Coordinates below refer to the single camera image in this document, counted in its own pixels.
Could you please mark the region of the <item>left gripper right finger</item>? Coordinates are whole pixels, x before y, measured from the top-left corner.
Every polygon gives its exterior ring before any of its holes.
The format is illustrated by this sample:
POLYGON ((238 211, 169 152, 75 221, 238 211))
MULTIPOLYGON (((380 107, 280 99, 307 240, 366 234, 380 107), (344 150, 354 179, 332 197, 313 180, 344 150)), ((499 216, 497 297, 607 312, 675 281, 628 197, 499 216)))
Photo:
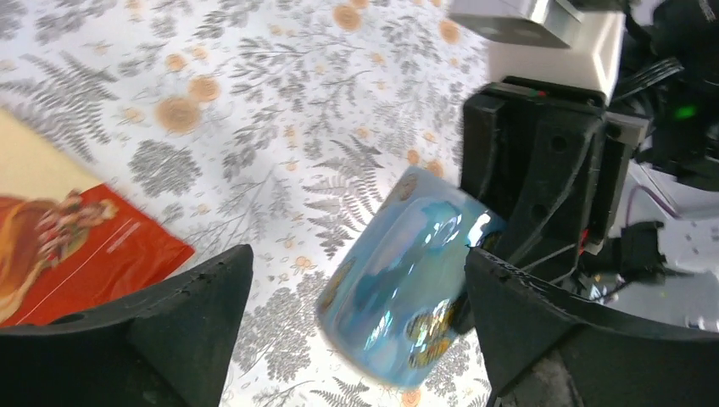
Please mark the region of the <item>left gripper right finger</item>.
POLYGON ((715 406, 718 336, 628 315, 480 248, 466 290, 492 406, 715 406))

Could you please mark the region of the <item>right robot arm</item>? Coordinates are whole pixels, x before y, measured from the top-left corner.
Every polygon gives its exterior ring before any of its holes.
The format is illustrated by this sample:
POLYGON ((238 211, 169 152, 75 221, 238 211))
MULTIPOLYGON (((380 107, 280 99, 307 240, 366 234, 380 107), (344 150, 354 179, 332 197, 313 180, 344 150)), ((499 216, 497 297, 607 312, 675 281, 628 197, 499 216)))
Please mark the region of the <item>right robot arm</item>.
POLYGON ((628 1, 456 1, 449 17, 490 43, 490 82, 463 107, 460 185, 505 221, 492 254, 551 282, 717 272, 717 219, 609 235, 640 164, 718 188, 717 2, 664 1, 649 26, 628 1))

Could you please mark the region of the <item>blue iridescent mug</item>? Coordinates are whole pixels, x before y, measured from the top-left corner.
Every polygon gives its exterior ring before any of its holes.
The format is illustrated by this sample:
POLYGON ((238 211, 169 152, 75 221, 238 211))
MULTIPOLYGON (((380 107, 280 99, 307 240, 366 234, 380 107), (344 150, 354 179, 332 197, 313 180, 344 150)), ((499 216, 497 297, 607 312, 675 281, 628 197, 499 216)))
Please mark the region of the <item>blue iridescent mug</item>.
POLYGON ((420 386, 457 338, 467 254, 504 227, 452 184, 408 168, 317 300, 326 340, 379 382, 420 386))

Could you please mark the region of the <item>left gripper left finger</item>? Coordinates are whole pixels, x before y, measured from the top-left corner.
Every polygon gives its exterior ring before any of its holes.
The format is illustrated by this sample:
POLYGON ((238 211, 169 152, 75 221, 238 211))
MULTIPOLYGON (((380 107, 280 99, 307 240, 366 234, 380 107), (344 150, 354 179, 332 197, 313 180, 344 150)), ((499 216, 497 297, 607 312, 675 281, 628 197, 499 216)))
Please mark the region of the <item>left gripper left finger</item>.
POLYGON ((96 308, 3 328, 2 405, 218 405, 253 258, 237 245, 96 308))

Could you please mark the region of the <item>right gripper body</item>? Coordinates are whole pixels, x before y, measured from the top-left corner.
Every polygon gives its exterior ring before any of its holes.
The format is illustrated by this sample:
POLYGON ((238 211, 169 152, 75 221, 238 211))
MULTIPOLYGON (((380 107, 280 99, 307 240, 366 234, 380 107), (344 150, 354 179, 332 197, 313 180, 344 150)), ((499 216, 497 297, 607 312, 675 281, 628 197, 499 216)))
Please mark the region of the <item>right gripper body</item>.
POLYGON ((605 96, 507 77, 465 101, 462 129, 461 189, 507 223, 493 253, 548 282, 573 274, 606 238, 627 174, 605 96))

